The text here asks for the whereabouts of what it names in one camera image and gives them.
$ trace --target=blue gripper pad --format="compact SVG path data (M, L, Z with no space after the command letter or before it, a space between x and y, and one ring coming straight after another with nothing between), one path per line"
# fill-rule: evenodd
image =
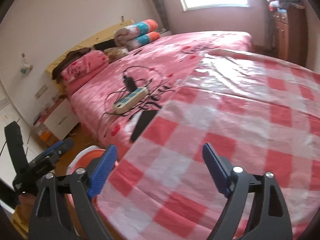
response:
M57 143L55 143L54 145L52 145L51 147L49 147L48 149L44 150L41 155L42 156L47 156L52 150L54 150L55 148L57 148L58 146L60 146L61 144L63 144L63 141L58 141Z
M203 146L202 158L208 167L218 191L227 198L231 193L228 185L230 171L227 170L220 156L215 152L210 143L206 143Z
M101 190L115 165L117 156L117 147L114 145L110 145L101 156L98 165L90 175L90 187L87 190L87 195L90 200L101 193Z

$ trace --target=smartphone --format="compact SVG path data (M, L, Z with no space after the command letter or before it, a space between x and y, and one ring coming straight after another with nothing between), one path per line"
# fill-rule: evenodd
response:
M134 142L140 134L144 131L147 125L151 122L151 120L156 116L158 110L145 110L142 111L140 118L136 124L136 127L133 130L130 141Z

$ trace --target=wooden dresser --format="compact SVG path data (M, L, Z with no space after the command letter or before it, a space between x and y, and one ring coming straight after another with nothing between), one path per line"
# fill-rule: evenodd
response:
M272 12L274 57L305 67L308 52L308 24L304 9L290 7Z

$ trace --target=pillow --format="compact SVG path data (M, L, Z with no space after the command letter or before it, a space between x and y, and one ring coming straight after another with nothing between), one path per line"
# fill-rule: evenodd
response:
M108 65L108 57L100 50L92 50L81 58L71 63L61 72L64 84L73 82L93 70L106 67Z
M65 82L64 85L66 86L67 95L71 97L80 87L90 81L96 74L100 73L104 70L108 64L103 64L102 66L96 68L95 70L89 72L87 75L77 78L72 82Z

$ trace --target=charger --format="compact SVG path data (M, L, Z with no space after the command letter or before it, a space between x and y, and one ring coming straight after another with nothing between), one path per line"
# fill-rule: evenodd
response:
M127 88L127 90L129 92L134 92L135 90L137 90L137 85L136 83L134 82L133 78L132 77L127 77L126 75L123 76L123 82L124 82L124 85L125 87Z

